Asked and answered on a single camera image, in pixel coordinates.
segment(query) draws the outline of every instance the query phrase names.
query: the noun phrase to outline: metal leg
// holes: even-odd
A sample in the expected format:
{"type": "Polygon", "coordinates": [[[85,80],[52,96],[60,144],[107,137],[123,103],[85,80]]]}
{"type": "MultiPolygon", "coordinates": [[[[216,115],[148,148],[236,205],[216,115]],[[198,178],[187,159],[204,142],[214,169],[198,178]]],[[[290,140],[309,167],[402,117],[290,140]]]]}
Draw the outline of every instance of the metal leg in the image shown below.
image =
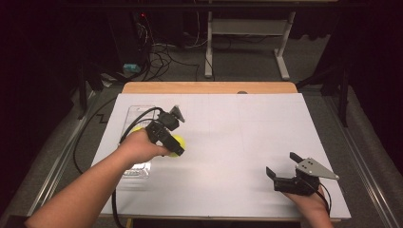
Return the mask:
{"type": "Polygon", "coordinates": [[[133,218],[128,218],[126,221],[126,228],[134,228],[133,218]]]}
{"type": "Polygon", "coordinates": [[[213,49],[211,48],[211,41],[213,38],[212,30],[212,20],[213,12],[208,12],[208,27],[207,27],[207,51],[205,52],[205,63],[204,63],[204,77],[213,77],[213,49]]]}
{"type": "Polygon", "coordinates": [[[285,66],[284,59],[282,58],[282,53],[284,52],[285,45],[287,44],[288,36],[290,35],[291,27],[293,26],[294,23],[294,17],[296,16],[296,13],[290,12],[290,15],[288,17],[287,25],[284,28],[284,32],[282,35],[282,40],[281,40],[281,46],[279,49],[275,49],[275,56],[276,60],[278,62],[278,69],[281,74],[281,78],[284,81],[289,81],[290,80],[290,75],[288,74],[287,67],[285,66]]]}
{"type": "Polygon", "coordinates": [[[84,115],[86,114],[86,109],[87,109],[86,79],[85,79],[83,61],[81,61],[79,63],[79,66],[77,69],[77,75],[78,75],[78,89],[80,92],[80,107],[81,107],[80,114],[78,116],[78,120],[82,120],[84,115]]]}
{"type": "Polygon", "coordinates": [[[340,82],[340,98],[338,100],[338,118],[340,118],[344,127],[348,127],[346,118],[348,89],[349,89],[349,69],[344,68],[343,78],[340,82]]]}

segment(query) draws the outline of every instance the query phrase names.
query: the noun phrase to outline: yellow ball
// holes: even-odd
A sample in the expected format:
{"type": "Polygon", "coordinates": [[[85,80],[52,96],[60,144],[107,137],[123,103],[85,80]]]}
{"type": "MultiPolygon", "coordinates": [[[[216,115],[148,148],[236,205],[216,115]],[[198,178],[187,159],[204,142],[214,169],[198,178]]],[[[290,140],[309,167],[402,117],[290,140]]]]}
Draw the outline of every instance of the yellow ball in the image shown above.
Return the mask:
{"type": "Polygon", "coordinates": [[[140,130],[140,129],[142,129],[142,127],[140,127],[140,126],[135,126],[135,127],[131,128],[129,134],[132,133],[132,132],[135,132],[135,131],[137,131],[137,130],[140,130]]]}
{"type": "MultiPolygon", "coordinates": [[[[181,146],[181,148],[184,149],[184,147],[185,147],[184,139],[183,139],[181,136],[179,136],[179,135],[172,135],[172,137],[173,137],[175,140],[177,140],[178,143],[179,143],[179,145],[181,146]]],[[[176,153],[171,153],[171,154],[169,155],[169,157],[175,158],[175,157],[179,157],[179,156],[178,156],[176,153]]]]}

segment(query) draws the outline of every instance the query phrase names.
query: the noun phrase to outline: table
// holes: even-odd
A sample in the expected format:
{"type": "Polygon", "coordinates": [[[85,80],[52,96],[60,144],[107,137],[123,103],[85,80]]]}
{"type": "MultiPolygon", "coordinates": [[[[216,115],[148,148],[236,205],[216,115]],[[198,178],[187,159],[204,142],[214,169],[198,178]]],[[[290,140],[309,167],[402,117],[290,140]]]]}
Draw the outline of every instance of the table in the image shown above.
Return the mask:
{"type": "MultiPolygon", "coordinates": [[[[303,0],[302,2],[335,2],[337,0],[303,0]]],[[[223,2],[245,2],[253,4],[254,2],[300,2],[294,0],[224,0],[223,2]]],[[[291,27],[296,16],[295,11],[291,11],[287,19],[283,20],[250,20],[250,19],[213,19],[213,12],[208,12],[207,28],[207,49],[205,53],[204,75],[206,78],[213,76],[213,34],[249,34],[249,35],[272,35],[281,36],[279,48],[274,49],[278,69],[282,80],[289,81],[288,74],[282,54],[290,35],[291,27]]]]}
{"type": "MultiPolygon", "coordinates": [[[[116,148],[132,105],[156,105],[165,110],[180,105],[186,122],[173,133],[183,136],[187,147],[177,159],[154,158],[148,179],[121,179],[117,187],[121,216],[296,221],[300,214],[291,201],[273,190],[265,165],[278,175],[294,175],[295,164],[288,158],[294,151],[331,167],[293,84],[213,82],[127,84],[93,164],[116,148]]],[[[349,218],[338,184],[322,182],[334,199],[332,219],[349,218]]],[[[102,215],[110,214],[109,201],[102,215]]]]}

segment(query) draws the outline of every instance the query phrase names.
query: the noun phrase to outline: hand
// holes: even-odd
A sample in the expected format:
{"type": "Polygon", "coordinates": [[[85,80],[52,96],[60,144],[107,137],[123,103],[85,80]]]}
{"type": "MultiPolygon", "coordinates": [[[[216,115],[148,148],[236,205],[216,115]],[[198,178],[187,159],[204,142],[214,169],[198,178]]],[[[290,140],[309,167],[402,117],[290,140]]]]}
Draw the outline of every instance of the hand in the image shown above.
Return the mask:
{"type": "Polygon", "coordinates": [[[143,128],[128,134],[115,152],[123,154],[129,161],[127,169],[135,163],[148,162],[156,156],[170,154],[165,147],[152,143],[143,128]]]}
{"type": "MultiPolygon", "coordinates": [[[[318,192],[323,195],[323,190],[320,186],[318,192]]],[[[312,227],[333,227],[326,211],[326,204],[316,193],[311,196],[282,194],[297,205],[299,212],[309,221],[312,227]]]]}

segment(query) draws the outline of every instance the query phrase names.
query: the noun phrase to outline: white paper sheet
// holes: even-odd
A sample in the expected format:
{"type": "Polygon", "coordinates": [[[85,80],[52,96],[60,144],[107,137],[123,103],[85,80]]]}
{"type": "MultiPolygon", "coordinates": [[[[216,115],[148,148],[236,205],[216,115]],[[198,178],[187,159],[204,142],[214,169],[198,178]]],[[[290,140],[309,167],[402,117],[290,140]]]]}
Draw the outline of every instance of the white paper sheet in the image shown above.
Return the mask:
{"type": "MultiPolygon", "coordinates": [[[[332,170],[301,94],[120,94],[93,164],[116,149],[132,105],[169,111],[186,120],[173,134],[186,142],[179,158],[155,158],[146,180],[122,179],[119,214],[183,218],[300,218],[295,205],[266,176],[295,175],[295,152],[332,170]]],[[[333,219],[350,218],[335,180],[329,189],[333,219]]],[[[102,211],[111,214],[110,201],[102,211]]]]}

